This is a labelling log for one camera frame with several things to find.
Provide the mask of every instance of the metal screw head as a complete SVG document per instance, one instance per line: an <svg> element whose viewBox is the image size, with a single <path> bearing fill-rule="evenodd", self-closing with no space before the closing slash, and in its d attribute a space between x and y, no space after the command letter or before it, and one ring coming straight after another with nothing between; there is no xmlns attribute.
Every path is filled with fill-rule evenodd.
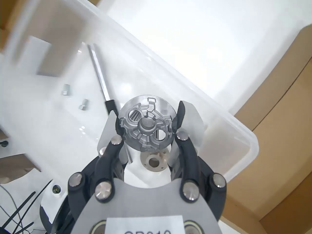
<svg viewBox="0 0 312 234"><path fill-rule="evenodd" d="M53 192L54 194L59 194L60 191L61 191L61 188L60 188L59 185L53 185L53 187L52 187L52 192Z"/></svg>
<svg viewBox="0 0 312 234"><path fill-rule="evenodd" d="M184 196L190 201L195 201L199 198L199 188L192 181L185 182L182 191Z"/></svg>
<svg viewBox="0 0 312 234"><path fill-rule="evenodd" d="M81 183L82 180L82 174L79 172L74 173L73 175L70 176L68 180L68 184L71 187L78 186Z"/></svg>
<svg viewBox="0 0 312 234"><path fill-rule="evenodd" d="M214 184L219 188L225 187L226 185L225 178L219 173L214 173L213 181L214 181Z"/></svg>
<svg viewBox="0 0 312 234"><path fill-rule="evenodd" d="M106 146L102 147L99 152L98 152L98 156L101 157L102 155L104 155L104 152L105 152L105 149L106 149Z"/></svg>
<svg viewBox="0 0 312 234"><path fill-rule="evenodd" d="M188 134L185 131L179 131L176 137L182 141L188 140Z"/></svg>
<svg viewBox="0 0 312 234"><path fill-rule="evenodd" d="M99 183L94 191L98 200L105 200L112 193L112 184L108 181Z"/></svg>
<svg viewBox="0 0 312 234"><path fill-rule="evenodd" d="M122 137L119 135L113 136L112 139L110 140L110 142L113 145L119 145L122 142Z"/></svg>

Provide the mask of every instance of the metal rod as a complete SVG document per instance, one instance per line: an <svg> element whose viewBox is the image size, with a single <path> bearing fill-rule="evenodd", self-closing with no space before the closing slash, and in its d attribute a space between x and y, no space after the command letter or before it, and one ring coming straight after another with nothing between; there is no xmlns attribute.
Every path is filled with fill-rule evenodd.
<svg viewBox="0 0 312 234"><path fill-rule="evenodd" d="M94 70L97 73L98 82L102 88L104 100L109 101L111 99L110 99L109 94L108 94L107 85L105 83L104 75L103 75L103 72L101 70L101 66L100 66L99 61L98 61L97 53L95 52L95 46L96 46L95 44L93 44L93 47L91 45L87 45ZM128 155L129 164L133 163L129 148L126 144L125 144L125 150L126 150L126 153Z"/></svg>
<svg viewBox="0 0 312 234"><path fill-rule="evenodd" d="M91 45L87 45L87 47L88 47L88 50L90 53L90 57L91 57L91 60L93 63L93 67L94 67L94 69L97 73L97 76L98 76L98 81L99 81L101 88L102 88L104 99L105 99L105 101L109 101L110 97L109 97L107 86L105 83L105 79L104 79L104 76L103 76L103 73L101 70L101 66L100 66L98 58L97 58L97 53L95 52L95 49Z"/></svg>

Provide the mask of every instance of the bolt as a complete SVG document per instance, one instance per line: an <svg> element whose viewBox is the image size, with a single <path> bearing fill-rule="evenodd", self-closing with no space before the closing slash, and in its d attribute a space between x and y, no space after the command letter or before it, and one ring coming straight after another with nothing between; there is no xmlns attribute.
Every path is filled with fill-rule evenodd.
<svg viewBox="0 0 312 234"><path fill-rule="evenodd" d="M188 140L188 134L185 131L179 131L176 137L182 141Z"/></svg>
<svg viewBox="0 0 312 234"><path fill-rule="evenodd" d="M106 149L106 146L102 147L102 148L99 150L99 152L98 152L98 157L101 157L102 155L104 155L105 149Z"/></svg>
<svg viewBox="0 0 312 234"><path fill-rule="evenodd" d="M199 198L199 188L192 181L185 182L182 191L186 199L190 201L196 201Z"/></svg>
<svg viewBox="0 0 312 234"><path fill-rule="evenodd" d="M54 186L52 187L52 192L53 192L54 194L59 194L60 191L61 191L61 188L60 188L59 185L54 185Z"/></svg>
<svg viewBox="0 0 312 234"><path fill-rule="evenodd" d="M112 193L112 184L108 181L99 183L94 191L97 200L105 200Z"/></svg>
<svg viewBox="0 0 312 234"><path fill-rule="evenodd" d="M70 91L70 85L65 84L62 90L62 95L69 96L69 91Z"/></svg>
<svg viewBox="0 0 312 234"><path fill-rule="evenodd" d="M223 188L226 185L225 178L219 173L214 173L213 181L214 181L214 184L219 188Z"/></svg>
<svg viewBox="0 0 312 234"><path fill-rule="evenodd" d="M73 175L70 176L68 180L68 184L71 187L78 186L82 181L82 174L80 172L76 172Z"/></svg>
<svg viewBox="0 0 312 234"><path fill-rule="evenodd" d="M81 103L81 105L79 105L79 110L87 110L87 106L88 106L89 100L88 99L84 99Z"/></svg>
<svg viewBox="0 0 312 234"><path fill-rule="evenodd" d="M113 136L112 139L110 140L110 142L113 145L119 145L122 142L122 137L119 135Z"/></svg>

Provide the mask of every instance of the metal pin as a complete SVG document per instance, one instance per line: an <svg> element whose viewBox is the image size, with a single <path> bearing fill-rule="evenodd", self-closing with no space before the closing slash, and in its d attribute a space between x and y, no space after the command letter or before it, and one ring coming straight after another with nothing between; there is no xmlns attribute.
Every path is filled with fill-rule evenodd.
<svg viewBox="0 0 312 234"><path fill-rule="evenodd" d="M84 99L81 103L81 105L79 105L79 110L87 110L87 107L88 107L88 103L89 103L89 100L88 99Z"/></svg>
<svg viewBox="0 0 312 234"><path fill-rule="evenodd" d="M62 90L62 95L69 96L69 92L70 92L70 85L65 84Z"/></svg>

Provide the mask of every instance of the plastic storage bin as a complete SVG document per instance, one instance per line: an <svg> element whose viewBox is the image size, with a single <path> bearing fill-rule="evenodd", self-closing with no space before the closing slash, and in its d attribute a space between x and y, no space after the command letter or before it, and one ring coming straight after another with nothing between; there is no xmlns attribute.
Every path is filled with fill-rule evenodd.
<svg viewBox="0 0 312 234"><path fill-rule="evenodd" d="M66 184L97 156L107 114L87 43L100 48L111 98L120 107L146 94L176 110L180 100L194 104L206 126L199 155L227 181L255 159L259 147L249 129L93 4L29 0L0 68L0 124L43 171ZM69 96L61 94L65 84ZM86 111L78 109L83 99L89 100ZM134 167L132 173L152 186L151 173Z"/></svg>

